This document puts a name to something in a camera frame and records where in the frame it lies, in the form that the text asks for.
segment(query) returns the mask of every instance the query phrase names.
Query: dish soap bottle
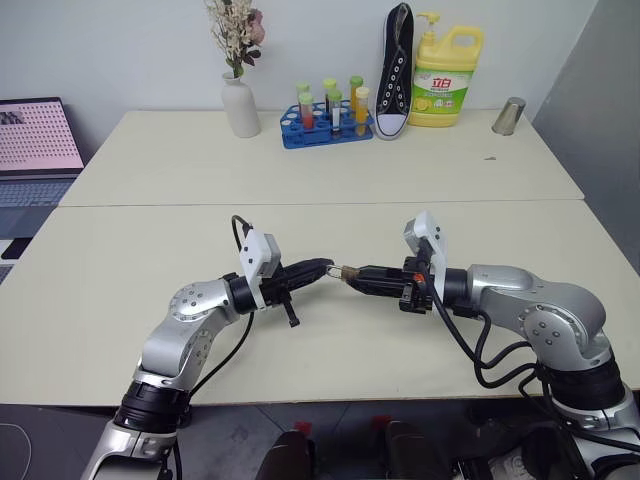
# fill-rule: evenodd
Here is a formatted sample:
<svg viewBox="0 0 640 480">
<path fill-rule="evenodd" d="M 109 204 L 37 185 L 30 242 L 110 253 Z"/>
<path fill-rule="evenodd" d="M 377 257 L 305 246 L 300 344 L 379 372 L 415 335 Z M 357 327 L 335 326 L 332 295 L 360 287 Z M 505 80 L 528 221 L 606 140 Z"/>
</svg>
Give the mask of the dish soap bottle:
<svg viewBox="0 0 640 480">
<path fill-rule="evenodd" d="M 458 25 L 436 42 L 434 25 L 440 15 L 427 12 L 418 16 L 425 17 L 429 26 L 422 35 L 416 56 L 409 123 L 421 127 L 448 127 L 458 120 L 482 50 L 484 33 L 476 27 Z M 456 43 L 459 37 L 469 37 L 473 43 Z"/>
</svg>

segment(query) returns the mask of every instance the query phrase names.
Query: blue test tube rack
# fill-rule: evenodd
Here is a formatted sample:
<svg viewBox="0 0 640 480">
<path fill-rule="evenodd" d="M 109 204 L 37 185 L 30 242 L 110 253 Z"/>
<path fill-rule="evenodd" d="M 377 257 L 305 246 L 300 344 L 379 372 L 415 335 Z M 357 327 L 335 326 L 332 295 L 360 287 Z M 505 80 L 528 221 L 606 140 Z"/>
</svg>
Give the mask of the blue test tube rack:
<svg viewBox="0 0 640 480">
<path fill-rule="evenodd" d="M 325 103 L 313 104 L 313 128 L 304 128 L 300 120 L 298 105 L 290 106 L 280 118 L 282 130 L 282 144 L 285 148 L 304 148 L 316 145 L 331 145 L 334 143 L 357 142 L 373 138 L 371 125 L 373 118 L 367 113 L 365 123 L 356 123 L 351 102 L 342 100 L 340 113 L 340 133 L 334 137 L 331 132 L 331 122 L 325 112 Z"/>
</svg>

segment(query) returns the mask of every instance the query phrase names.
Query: black sneaker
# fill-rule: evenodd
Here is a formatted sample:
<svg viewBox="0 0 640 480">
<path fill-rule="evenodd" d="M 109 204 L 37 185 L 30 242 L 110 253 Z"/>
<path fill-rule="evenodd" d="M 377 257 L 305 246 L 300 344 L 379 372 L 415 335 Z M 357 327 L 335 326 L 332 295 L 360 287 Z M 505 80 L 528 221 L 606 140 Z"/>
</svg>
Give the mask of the black sneaker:
<svg viewBox="0 0 640 480">
<path fill-rule="evenodd" d="M 389 12 L 384 26 L 384 64 L 376 95 L 376 130 L 391 140 L 404 128 L 411 109 L 413 13 L 406 3 Z"/>
</svg>

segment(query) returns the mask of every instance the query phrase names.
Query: test tube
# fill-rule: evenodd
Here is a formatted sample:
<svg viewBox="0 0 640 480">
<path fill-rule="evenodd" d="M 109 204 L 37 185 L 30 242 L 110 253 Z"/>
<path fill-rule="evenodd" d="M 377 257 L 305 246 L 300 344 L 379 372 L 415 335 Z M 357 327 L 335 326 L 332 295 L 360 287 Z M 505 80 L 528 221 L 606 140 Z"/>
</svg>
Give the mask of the test tube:
<svg viewBox="0 0 640 480">
<path fill-rule="evenodd" d="M 307 82 L 296 83 L 296 98 L 300 97 L 301 93 L 311 92 L 311 85 Z M 300 115 L 300 102 L 298 101 L 298 116 Z"/>
<path fill-rule="evenodd" d="M 298 96 L 300 103 L 300 120 L 306 129 L 313 128 L 313 96 L 309 92 L 302 92 Z"/>
<path fill-rule="evenodd" d="M 351 111 L 352 115 L 356 114 L 356 103 L 358 103 L 356 99 L 356 89 L 364 85 L 364 80 L 360 75 L 354 75 L 349 79 L 349 83 L 351 84 Z"/>
<path fill-rule="evenodd" d="M 358 125 L 356 128 L 356 133 L 359 137 L 364 135 L 366 131 L 366 127 L 364 123 L 367 121 L 367 115 L 369 113 L 369 89 L 367 87 L 358 87 L 356 88 L 356 123 L 361 123 L 363 125 Z"/>
<path fill-rule="evenodd" d="M 331 135 L 336 138 L 340 136 L 340 112 L 342 108 L 342 92 L 337 88 L 332 88 L 327 92 L 329 99 L 329 118 L 331 120 Z"/>
<path fill-rule="evenodd" d="M 329 90 L 338 86 L 338 81 L 335 78 L 325 78 L 322 81 L 324 87 L 324 111 L 329 114 Z"/>
</svg>

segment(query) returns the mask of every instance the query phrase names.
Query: silver cup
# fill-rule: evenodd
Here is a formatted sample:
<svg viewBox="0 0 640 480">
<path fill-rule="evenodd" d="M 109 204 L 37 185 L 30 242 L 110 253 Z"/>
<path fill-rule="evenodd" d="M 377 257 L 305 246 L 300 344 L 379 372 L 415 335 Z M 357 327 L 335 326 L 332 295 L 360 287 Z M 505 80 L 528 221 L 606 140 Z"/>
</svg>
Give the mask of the silver cup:
<svg viewBox="0 0 640 480">
<path fill-rule="evenodd" d="M 516 128 L 516 123 L 518 123 L 520 115 L 522 115 L 522 111 L 526 104 L 527 102 L 520 97 L 510 97 L 507 100 L 507 103 L 504 104 L 504 107 L 491 127 L 491 130 L 500 135 L 513 134 L 513 130 Z"/>
</svg>

